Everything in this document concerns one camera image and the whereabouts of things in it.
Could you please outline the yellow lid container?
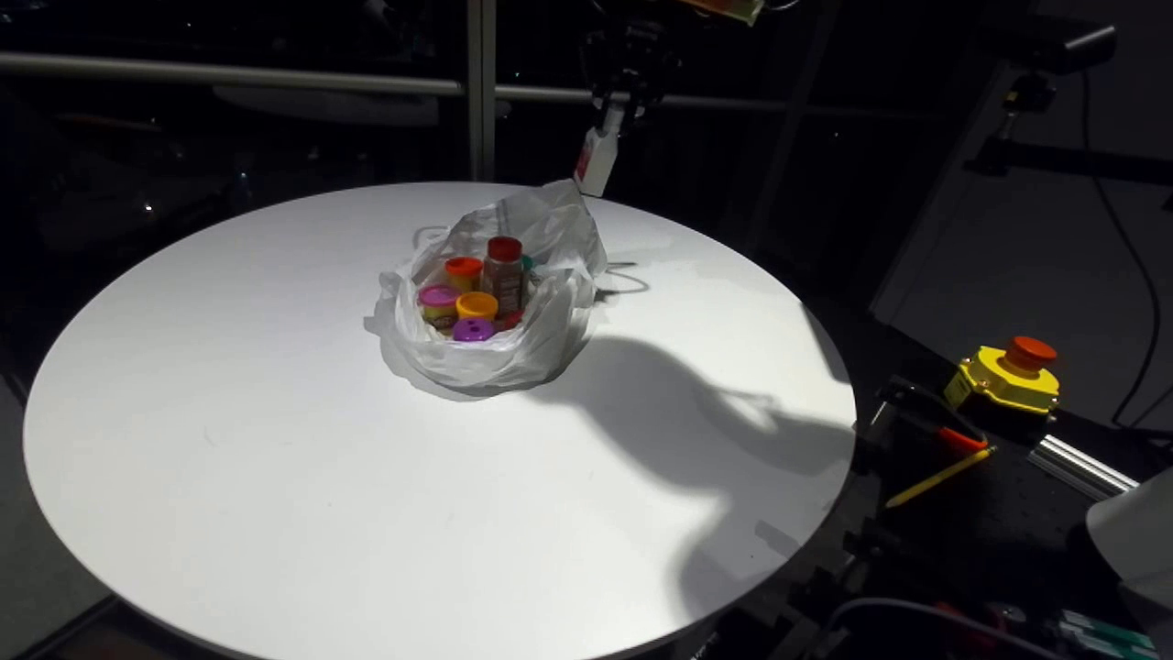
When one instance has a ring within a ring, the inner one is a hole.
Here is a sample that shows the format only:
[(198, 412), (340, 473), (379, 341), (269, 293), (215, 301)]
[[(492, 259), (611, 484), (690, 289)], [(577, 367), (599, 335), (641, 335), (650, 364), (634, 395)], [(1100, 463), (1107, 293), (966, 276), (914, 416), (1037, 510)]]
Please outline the yellow lid container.
[(458, 293), (453, 297), (458, 320), (493, 320), (497, 315), (497, 297), (493, 293)]

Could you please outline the purple bottle with holes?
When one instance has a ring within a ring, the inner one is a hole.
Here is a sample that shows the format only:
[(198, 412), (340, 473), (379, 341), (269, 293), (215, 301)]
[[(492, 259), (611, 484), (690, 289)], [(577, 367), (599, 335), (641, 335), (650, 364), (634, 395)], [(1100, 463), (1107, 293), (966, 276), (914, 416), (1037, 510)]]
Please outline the purple bottle with holes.
[(449, 341), (458, 341), (458, 346), (478, 346), (478, 341), (486, 341), (486, 336), (493, 336), (493, 324), (492, 320), (462, 320), (449, 330)]

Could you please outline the red emergency stop button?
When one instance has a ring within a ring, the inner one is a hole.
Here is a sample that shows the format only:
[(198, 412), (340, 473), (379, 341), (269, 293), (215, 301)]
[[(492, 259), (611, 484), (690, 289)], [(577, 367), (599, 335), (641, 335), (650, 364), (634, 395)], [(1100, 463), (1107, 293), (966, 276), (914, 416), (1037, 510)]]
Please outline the red emergency stop button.
[(1029, 335), (1014, 335), (1005, 346), (979, 346), (963, 356), (944, 381), (941, 395), (959, 412), (970, 395), (1023, 416), (1052, 416), (1058, 408), (1058, 352)]

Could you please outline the metal railing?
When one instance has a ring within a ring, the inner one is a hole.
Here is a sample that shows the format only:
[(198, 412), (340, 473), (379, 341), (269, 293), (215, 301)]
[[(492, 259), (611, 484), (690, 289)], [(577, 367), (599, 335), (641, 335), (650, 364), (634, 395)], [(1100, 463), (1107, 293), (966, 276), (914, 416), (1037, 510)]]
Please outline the metal railing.
[[(438, 94), (458, 99), (470, 89), (446, 77), (393, 77), (393, 72), (336, 72), (336, 69), (276, 69), (276, 65), (221, 65), (221, 62), (172, 62), (172, 60), (105, 60), (105, 56), (44, 56), (0, 50), (0, 72), (12, 77), (109, 77), (109, 80), (167, 80), (167, 83), (250, 83), (250, 89), (296, 89), (296, 92), (385, 92), (385, 94)], [(588, 89), (548, 83), (493, 83), (493, 99), (511, 102), (588, 102)], [(662, 106), (685, 111), (740, 111), (784, 114), (781, 99), (734, 99), (734, 94), (662, 94)]]

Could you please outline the yellow pencil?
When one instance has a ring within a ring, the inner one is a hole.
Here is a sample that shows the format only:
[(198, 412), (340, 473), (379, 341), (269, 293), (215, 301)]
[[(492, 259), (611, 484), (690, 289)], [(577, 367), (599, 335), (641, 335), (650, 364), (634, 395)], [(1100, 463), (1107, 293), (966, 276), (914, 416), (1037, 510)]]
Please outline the yellow pencil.
[(996, 455), (996, 446), (991, 444), (991, 446), (981, 446), (981, 450), (974, 450), (974, 455), (966, 455), (966, 458), (959, 458), (959, 463), (954, 463), (954, 466), (939, 471), (939, 473), (932, 473), (932, 476), (924, 476), (924, 482), (908, 484), (904, 490), (891, 494), (891, 500), (883, 504), (883, 510), (908, 506), (914, 500), (919, 500), (919, 494), (928, 494), (928, 490), (941, 487), (944, 482), (954, 482), (954, 476), (959, 476), (959, 473), (966, 473), (966, 471), (981, 466), (981, 463), (991, 463), (994, 455)]

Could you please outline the red lid spice jar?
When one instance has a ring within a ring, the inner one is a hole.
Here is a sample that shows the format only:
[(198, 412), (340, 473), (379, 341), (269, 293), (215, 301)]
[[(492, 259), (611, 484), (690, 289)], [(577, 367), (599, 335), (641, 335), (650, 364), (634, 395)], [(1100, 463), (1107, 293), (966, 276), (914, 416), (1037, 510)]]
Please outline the red lid spice jar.
[(524, 247), (518, 240), (492, 240), (485, 259), (486, 289), (497, 297), (497, 312), (512, 315), (524, 308)]

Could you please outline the white plastic bag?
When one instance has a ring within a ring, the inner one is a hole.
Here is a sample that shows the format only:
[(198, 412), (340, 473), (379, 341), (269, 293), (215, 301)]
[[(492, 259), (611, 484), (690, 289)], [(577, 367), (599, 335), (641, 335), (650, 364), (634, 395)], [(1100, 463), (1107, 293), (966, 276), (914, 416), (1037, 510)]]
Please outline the white plastic bag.
[[(524, 256), (524, 320), (486, 341), (458, 346), (429, 325), (418, 289), (436, 286), (445, 259), (485, 256), (492, 240), (518, 240)], [(610, 270), (602, 230), (577, 185), (558, 179), (473, 208), (445, 235), (423, 240), (405, 265), (381, 276), (371, 330), (423, 381), (449, 394), (511, 394), (558, 379), (588, 341), (599, 278)]]

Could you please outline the magenta lid container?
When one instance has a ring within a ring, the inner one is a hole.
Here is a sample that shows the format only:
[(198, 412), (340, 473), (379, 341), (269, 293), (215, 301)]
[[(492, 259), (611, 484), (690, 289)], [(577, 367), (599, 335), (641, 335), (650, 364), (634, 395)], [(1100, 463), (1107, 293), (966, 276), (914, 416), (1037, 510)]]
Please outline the magenta lid container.
[(446, 330), (458, 320), (453, 293), (446, 286), (423, 286), (418, 308), (423, 308), (423, 320), (436, 330)]

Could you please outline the orange lid yellow cup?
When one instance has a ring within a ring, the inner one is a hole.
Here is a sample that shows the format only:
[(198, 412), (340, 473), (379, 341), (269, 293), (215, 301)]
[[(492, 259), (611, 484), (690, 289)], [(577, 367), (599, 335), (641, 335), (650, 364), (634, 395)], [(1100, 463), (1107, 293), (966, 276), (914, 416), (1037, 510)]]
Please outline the orange lid yellow cup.
[(478, 289), (485, 265), (478, 256), (446, 256), (445, 259), (445, 282), (449, 289)]

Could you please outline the white square bottle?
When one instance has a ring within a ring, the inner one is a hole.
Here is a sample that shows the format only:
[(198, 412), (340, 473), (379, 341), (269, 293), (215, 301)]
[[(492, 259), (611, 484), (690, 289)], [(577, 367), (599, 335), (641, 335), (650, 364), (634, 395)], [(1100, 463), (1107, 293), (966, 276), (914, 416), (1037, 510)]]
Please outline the white square bottle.
[(611, 179), (611, 170), (621, 158), (622, 119), (628, 119), (622, 106), (610, 106), (602, 126), (583, 135), (583, 150), (579, 150), (572, 179), (591, 199), (602, 199)]

